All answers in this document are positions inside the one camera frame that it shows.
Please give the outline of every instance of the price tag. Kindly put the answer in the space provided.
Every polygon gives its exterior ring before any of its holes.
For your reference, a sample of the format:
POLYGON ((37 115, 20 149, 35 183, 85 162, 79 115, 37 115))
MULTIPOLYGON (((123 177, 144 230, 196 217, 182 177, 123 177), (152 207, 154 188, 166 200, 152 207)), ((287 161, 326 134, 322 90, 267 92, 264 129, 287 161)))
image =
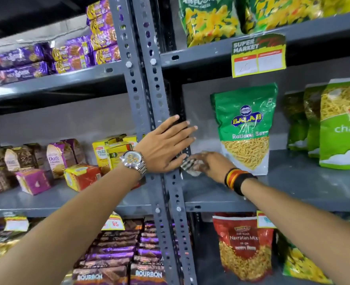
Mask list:
POLYGON ((275 228, 276 226, 266 217, 262 211, 257 211, 257 227, 258 228, 275 228))
POLYGON ((109 219, 106 221, 105 225, 102 227, 101 230, 125 230, 125 225, 122 221, 121 216, 118 215, 116 212, 113 212, 113 214, 109 216, 109 219))
POLYGON ((5 217, 4 231, 19 231, 26 232, 29 229, 29 220, 26 217, 5 217))
POLYGON ((231 51, 233 78, 286 68, 286 37, 269 33, 234 41, 231 51))

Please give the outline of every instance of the forearm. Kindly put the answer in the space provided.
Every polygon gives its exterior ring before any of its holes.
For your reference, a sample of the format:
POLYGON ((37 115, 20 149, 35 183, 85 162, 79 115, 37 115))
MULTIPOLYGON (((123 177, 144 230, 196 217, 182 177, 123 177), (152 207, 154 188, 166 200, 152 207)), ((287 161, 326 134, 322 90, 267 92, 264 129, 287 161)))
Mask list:
POLYGON ((336 284, 350 285, 350 223, 255 179, 241 189, 336 284))
POLYGON ((139 179, 120 166, 68 201, 0 259, 0 284, 59 284, 139 179))

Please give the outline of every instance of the wristwatch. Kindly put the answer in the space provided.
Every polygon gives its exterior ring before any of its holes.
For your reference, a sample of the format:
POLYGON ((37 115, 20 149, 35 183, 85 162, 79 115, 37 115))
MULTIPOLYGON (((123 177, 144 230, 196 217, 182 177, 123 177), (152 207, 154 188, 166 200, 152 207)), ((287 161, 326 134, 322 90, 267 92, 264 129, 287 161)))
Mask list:
POLYGON ((138 170, 141 174, 141 178, 147 173, 146 163, 144 162, 141 153, 137 151, 127 151, 120 157, 120 159, 124 166, 138 170))

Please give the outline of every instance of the watch dial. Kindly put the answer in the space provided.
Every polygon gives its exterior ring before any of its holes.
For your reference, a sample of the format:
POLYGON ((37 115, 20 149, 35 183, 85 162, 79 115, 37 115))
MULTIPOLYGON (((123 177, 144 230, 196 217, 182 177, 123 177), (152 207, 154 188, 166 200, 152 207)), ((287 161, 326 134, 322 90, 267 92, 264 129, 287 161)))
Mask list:
POLYGON ((137 166, 141 160, 142 160, 141 154, 139 154, 138 152, 130 151, 126 155, 126 162, 133 166, 137 166))

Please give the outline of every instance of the bracelet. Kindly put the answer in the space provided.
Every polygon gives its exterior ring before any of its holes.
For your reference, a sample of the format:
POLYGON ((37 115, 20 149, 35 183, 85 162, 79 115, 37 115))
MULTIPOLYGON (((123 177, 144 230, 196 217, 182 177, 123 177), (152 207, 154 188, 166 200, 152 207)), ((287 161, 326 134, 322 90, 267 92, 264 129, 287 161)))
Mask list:
POLYGON ((225 185, 236 192, 238 195, 244 196, 241 191, 241 185, 247 178, 258 179, 256 176, 247 171, 232 168, 225 176, 225 185))

